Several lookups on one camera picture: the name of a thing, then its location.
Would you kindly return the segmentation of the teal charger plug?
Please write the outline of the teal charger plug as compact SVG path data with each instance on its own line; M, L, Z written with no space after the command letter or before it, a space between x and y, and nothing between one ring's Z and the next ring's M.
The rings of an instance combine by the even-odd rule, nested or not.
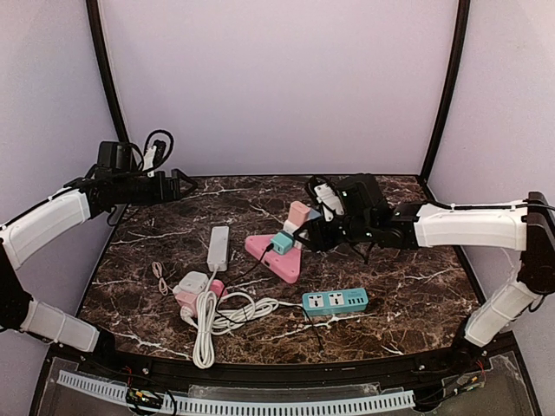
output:
M270 242L272 250L278 255L283 256L293 248L295 240L290 233L280 231L271 238Z

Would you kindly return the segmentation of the pink charger plug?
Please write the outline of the pink charger plug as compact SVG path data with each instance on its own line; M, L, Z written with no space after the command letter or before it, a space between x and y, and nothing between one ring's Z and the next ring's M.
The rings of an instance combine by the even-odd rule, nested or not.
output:
M319 218L321 213L300 201L294 201L290 205L287 220L295 226L301 226L306 221Z

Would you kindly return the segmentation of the right black frame post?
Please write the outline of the right black frame post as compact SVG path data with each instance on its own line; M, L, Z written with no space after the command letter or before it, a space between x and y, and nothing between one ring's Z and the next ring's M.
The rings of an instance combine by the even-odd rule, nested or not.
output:
M457 3L457 12L454 22L454 34L450 48L449 59L441 98L434 121L433 130L428 143L425 158L419 174L422 187L426 187L434 169L434 163L440 150L441 140L447 124L447 118L454 97L454 90L460 70L460 62L463 55L464 44L467 34L467 25L471 8L470 0L460 0Z

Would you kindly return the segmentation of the white and pink cube socket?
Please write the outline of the white and pink cube socket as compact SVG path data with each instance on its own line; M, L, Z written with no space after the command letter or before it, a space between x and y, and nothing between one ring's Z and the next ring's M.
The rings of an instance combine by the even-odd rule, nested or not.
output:
M173 296L180 307L196 310L198 296L207 288L209 277L198 271L188 272L173 288Z

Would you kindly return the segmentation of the pink triangular power socket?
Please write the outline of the pink triangular power socket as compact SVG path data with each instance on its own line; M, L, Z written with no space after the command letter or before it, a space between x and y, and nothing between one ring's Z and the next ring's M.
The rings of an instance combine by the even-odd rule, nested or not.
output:
M286 283L296 283L301 272L302 251L291 247L284 254L279 254L274 249L266 252L273 238L274 235L249 236L245 240L245 249Z

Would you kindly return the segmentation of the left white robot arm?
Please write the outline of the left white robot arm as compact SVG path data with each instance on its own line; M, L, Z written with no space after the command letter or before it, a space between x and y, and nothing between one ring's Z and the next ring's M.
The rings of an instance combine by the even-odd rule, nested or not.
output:
M198 183L179 169L78 178L22 216L1 226L1 329L12 329L94 353L114 337L108 331L40 302L21 285L16 271L66 231L119 205L179 201Z

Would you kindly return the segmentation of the black frame post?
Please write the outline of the black frame post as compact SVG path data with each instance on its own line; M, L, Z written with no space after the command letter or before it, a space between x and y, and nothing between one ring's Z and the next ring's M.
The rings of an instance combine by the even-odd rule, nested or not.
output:
M447 124L447 118L454 97L454 90L460 70L460 62L463 55L464 44L467 34L467 25L471 8L470 0L460 0L457 3L457 12L454 22L454 34L450 48L449 59L441 98L434 121L433 130L428 143L425 158L419 174L422 187L426 187L434 169L434 163L440 150L441 140Z
M85 4L97 68L101 77L101 85L108 104L108 111L114 125L116 137L119 142L129 142L127 128L108 58L108 46L102 27L100 2L97 0L86 0Z

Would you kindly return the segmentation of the white cube socket adapter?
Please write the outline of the white cube socket adapter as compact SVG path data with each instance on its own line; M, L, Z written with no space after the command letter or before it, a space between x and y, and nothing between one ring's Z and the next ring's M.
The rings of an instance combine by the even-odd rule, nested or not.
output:
M299 228L299 225L294 224L289 219L284 221L283 231L286 232L287 234L292 236L298 228ZM308 237L307 231L302 231L300 233L300 236L303 237L303 238Z

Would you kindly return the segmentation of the left black frame post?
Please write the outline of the left black frame post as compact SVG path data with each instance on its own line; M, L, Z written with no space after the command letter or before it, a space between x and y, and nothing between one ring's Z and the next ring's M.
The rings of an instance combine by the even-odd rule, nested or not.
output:
M114 125L116 137L119 142L129 142L127 128L108 58L108 46L102 27L100 2L97 0L86 0L85 4L97 68L101 77L101 85L108 104L108 111Z

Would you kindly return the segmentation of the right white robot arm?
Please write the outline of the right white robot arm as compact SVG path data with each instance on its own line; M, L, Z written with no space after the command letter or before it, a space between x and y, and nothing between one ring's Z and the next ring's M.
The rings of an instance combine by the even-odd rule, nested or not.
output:
M369 243L400 250L479 246L519 252L519 269L468 317L462 332L468 344L485 347L534 301L554 292L554 216L540 192L494 205L343 204L343 213L305 221L294 238L312 251Z

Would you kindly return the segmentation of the teal power strip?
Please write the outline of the teal power strip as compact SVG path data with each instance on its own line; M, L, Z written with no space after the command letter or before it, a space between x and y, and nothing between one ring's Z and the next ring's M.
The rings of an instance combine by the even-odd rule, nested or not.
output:
M341 315L364 311L369 298L364 288L304 293L302 306L308 316Z

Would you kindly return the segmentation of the small circuit board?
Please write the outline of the small circuit board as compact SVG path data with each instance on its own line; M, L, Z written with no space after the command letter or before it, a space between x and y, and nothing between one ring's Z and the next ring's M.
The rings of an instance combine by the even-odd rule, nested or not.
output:
M134 406L145 406L160 409L163 405L163 397L151 390L141 390L129 388L126 392L125 400L128 404Z

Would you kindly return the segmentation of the white power strip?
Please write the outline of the white power strip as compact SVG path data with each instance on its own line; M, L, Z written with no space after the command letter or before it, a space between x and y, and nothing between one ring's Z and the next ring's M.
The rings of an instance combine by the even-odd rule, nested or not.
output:
M230 229L227 225L212 228L206 263L211 272L227 271Z

